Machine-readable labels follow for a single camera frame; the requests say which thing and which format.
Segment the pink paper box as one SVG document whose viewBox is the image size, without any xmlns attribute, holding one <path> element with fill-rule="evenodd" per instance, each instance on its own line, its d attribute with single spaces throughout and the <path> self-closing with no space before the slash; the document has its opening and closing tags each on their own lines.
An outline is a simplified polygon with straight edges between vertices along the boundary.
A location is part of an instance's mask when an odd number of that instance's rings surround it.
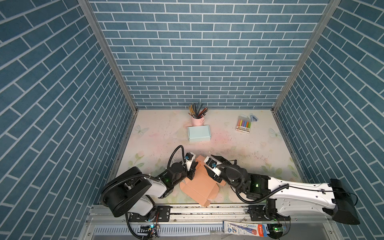
<svg viewBox="0 0 384 240">
<path fill-rule="evenodd" d="M 196 159 L 198 165 L 193 180 L 185 178 L 179 185 L 182 192 L 191 197 L 199 205 L 207 207 L 218 195 L 220 190 L 219 186 L 225 186 L 226 182 L 222 180 L 218 183 L 213 180 L 208 175 L 204 160 L 205 158 L 203 156 L 198 156 Z"/>
</svg>

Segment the light blue paper box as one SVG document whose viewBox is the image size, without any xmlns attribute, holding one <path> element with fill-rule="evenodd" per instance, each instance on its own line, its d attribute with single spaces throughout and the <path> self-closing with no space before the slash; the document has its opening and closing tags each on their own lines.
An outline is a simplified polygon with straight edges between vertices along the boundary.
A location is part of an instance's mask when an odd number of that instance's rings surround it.
<svg viewBox="0 0 384 240">
<path fill-rule="evenodd" d="M 210 141 L 211 137 L 211 130 L 208 125 L 188 127 L 189 142 Z"/>
</svg>

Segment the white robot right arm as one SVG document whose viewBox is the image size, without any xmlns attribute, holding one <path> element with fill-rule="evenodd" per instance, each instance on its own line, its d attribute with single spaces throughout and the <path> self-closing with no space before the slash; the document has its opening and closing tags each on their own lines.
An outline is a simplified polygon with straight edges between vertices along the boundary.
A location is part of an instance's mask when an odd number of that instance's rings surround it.
<svg viewBox="0 0 384 240">
<path fill-rule="evenodd" d="M 328 183 L 297 183 L 274 177 L 251 174 L 236 161 L 221 156 L 204 160 L 209 177 L 227 183 L 238 199 L 248 205 L 265 203 L 264 216 L 279 221 L 292 215 L 328 216 L 345 225 L 359 225 L 358 198 L 348 192 L 338 179 Z"/>
</svg>

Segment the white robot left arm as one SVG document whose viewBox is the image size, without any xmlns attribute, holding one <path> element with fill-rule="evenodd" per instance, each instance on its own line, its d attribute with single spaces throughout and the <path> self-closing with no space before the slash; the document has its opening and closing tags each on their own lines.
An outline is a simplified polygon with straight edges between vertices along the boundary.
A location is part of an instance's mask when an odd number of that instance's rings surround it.
<svg viewBox="0 0 384 240">
<path fill-rule="evenodd" d="M 179 145 L 171 154 L 166 169 L 158 176 L 143 174 L 132 167 L 108 182 L 101 190 L 100 202 L 114 217 L 127 215 L 130 220 L 149 222 L 164 210 L 157 207 L 152 197 L 166 198 L 176 185 L 195 176 L 196 154 L 185 153 Z"/>
</svg>

